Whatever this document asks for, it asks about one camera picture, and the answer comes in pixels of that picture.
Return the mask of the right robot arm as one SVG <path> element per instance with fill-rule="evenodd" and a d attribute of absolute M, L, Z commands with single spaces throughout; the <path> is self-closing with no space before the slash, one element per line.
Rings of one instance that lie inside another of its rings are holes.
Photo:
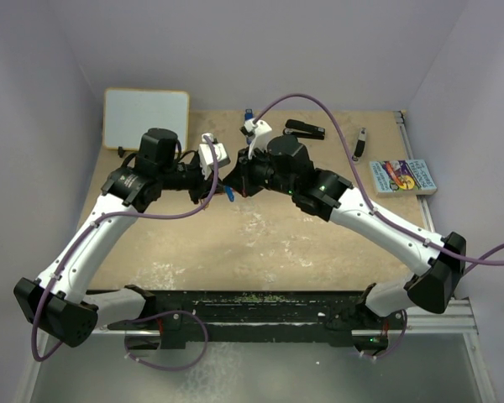
<path fill-rule="evenodd" d="M 466 251 L 462 236 L 444 237 L 381 206 L 367 206 L 349 180 L 315 167 L 306 146 L 294 137 L 276 137 L 263 151 L 241 149 L 223 183 L 243 197 L 263 190 L 288 195 L 302 212 L 358 233 L 408 267 L 408 277 L 365 290 L 356 310 L 363 327 L 376 328 L 393 312 L 412 306 L 444 313 L 465 272 L 458 258 Z"/>

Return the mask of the red-handled metal key organizer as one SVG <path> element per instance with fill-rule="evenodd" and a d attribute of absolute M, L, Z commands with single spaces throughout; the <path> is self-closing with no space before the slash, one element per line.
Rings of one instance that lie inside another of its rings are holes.
<path fill-rule="evenodd" d="M 226 187 L 224 185 L 218 184 L 216 187 L 215 192 L 213 193 L 213 196 L 211 198 L 208 198 L 210 191 L 207 191 L 205 195 L 203 195 L 200 198 L 200 203 L 204 206 L 205 209 L 207 209 L 210 205 L 211 202 L 215 200 L 216 197 L 222 196 L 222 197 L 227 197 L 228 193 L 226 191 Z"/>

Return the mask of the white dry-erase board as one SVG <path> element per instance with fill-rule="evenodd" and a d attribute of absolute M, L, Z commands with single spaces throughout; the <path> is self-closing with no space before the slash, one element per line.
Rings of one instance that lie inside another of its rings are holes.
<path fill-rule="evenodd" d="M 177 134 L 188 148 L 190 96 L 183 91 L 108 88 L 104 92 L 102 144 L 106 149 L 135 151 L 150 128 Z"/>

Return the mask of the colourful book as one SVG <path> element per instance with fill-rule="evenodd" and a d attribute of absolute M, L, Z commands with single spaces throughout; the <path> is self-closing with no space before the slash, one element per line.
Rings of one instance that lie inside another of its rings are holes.
<path fill-rule="evenodd" d="M 369 162 L 377 196 L 428 196 L 437 186 L 424 160 L 382 160 Z"/>

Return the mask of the blue key tag with key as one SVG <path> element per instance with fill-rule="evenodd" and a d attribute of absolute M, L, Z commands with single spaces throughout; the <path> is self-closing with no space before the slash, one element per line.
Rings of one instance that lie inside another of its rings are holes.
<path fill-rule="evenodd" d="M 233 193 L 233 190 L 228 187 L 228 186 L 225 186 L 224 187 L 224 191 L 229 199 L 230 202 L 234 202 L 234 193 Z"/>

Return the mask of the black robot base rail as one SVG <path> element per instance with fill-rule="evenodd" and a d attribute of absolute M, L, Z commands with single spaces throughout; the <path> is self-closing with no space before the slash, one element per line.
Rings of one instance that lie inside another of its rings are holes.
<path fill-rule="evenodd" d="M 326 343 L 382 350 L 386 335 L 403 329 L 400 311 L 386 318 L 365 312 L 358 291 L 155 290 L 144 323 L 121 321 L 112 331 L 162 338 L 161 348 L 188 342 Z"/>

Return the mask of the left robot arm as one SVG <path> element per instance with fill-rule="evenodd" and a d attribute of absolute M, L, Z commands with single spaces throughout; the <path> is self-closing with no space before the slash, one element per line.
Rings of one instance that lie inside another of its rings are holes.
<path fill-rule="evenodd" d="M 116 322 L 130 322 L 138 329 L 153 325 L 157 302 L 152 293 L 135 285 L 91 296 L 87 289 L 122 235 L 140 218 L 158 218 L 146 210 L 163 191 L 187 191 L 196 204 L 175 219 L 200 212 L 220 192 L 218 171 L 230 162 L 223 143 L 205 133 L 191 162 L 183 162 L 183 156 L 176 133 L 149 129 L 139 150 L 109 174 L 87 220 L 66 248 L 36 279 L 18 281 L 13 293 L 32 325 L 31 348 L 37 360 L 42 359 L 39 331 L 74 348 L 98 327 Z"/>

